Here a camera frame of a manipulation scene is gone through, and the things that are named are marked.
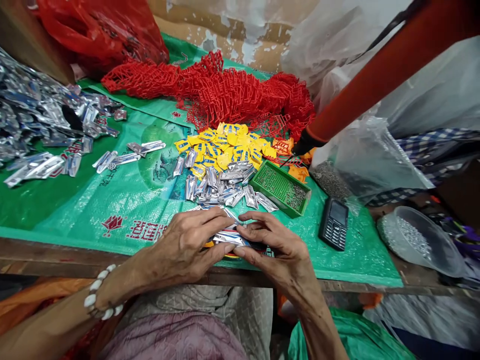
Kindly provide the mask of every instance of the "green plastic tray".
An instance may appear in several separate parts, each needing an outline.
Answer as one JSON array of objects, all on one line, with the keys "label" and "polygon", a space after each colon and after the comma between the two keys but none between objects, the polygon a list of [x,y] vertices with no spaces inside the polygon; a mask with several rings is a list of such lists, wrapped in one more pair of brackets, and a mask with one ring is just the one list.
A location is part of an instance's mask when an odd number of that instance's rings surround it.
[{"label": "green plastic tray", "polygon": [[[305,209],[312,195],[312,190],[308,186],[268,160],[263,162],[249,184],[255,191],[272,200],[280,210],[291,218],[298,218],[305,214]],[[297,208],[287,204],[288,199],[294,196],[294,186],[298,186],[305,191],[305,197]]]}]

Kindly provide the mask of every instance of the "wooden table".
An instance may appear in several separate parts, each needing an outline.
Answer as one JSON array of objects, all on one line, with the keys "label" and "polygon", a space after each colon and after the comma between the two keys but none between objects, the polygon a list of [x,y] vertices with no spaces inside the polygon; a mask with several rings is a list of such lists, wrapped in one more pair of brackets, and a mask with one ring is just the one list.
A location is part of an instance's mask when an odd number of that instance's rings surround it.
[{"label": "wooden table", "polygon": [[[480,291],[441,285],[437,273],[390,254],[404,287],[377,288],[347,281],[318,281],[325,291],[480,297]],[[95,278],[110,264],[122,264],[128,256],[111,252],[0,237],[0,274],[62,278]],[[214,267],[199,282],[208,285],[273,287],[259,271]]]}]

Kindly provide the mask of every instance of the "checkered cloth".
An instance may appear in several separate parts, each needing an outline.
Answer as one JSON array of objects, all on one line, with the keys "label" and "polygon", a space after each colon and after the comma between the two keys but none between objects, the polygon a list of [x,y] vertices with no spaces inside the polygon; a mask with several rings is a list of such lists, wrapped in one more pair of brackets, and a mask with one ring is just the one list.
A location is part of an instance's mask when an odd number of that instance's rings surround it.
[{"label": "checkered cloth", "polygon": [[[435,186],[440,185],[443,180],[455,174],[465,163],[449,164],[435,171],[429,171],[433,162],[429,158],[434,158],[438,151],[448,147],[452,142],[472,142],[480,140],[480,131],[469,130],[466,128],[443,128],[435,131],[425,132],[419,135],[413,135],[397,139],[397,143],[405,151],[413,165],[417,166]],[[425,191],[424,189],[396,188],[390,191],[379,193],[367,205],[371,207],[380,207],[385,204],[398,203],[402,200]]]}]

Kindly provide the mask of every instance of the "peeling wall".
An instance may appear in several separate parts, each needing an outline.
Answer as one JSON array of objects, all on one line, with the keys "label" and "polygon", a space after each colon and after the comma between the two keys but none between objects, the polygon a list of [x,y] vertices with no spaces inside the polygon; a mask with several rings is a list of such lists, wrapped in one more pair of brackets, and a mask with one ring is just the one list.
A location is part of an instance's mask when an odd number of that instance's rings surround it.
[{"label": "peeling wall", "polygon": [[226,59],[276,73],[281,71],[280,56],[289,50],[292,25],[306,18],[318,0],[305,0],[301,6],[286,0],[148,3],[161,31],[206,51],[221,50]]}]

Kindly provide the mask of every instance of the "plastic bowl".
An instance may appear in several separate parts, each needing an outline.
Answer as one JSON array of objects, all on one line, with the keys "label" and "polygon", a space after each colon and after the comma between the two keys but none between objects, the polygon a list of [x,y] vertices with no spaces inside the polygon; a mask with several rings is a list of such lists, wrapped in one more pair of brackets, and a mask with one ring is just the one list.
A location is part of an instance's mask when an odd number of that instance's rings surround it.
[{"label": "plastic bowl", "polygon": [[[430,259],[423,257],[401,231],[399,218],[414,226],[431,247]],[[421,212],[399,206],[377,222],[378,232],[385,244],[406,262],[435,269],[438,272],[459,278],[464,274],[465,262],[446,232]]]}]

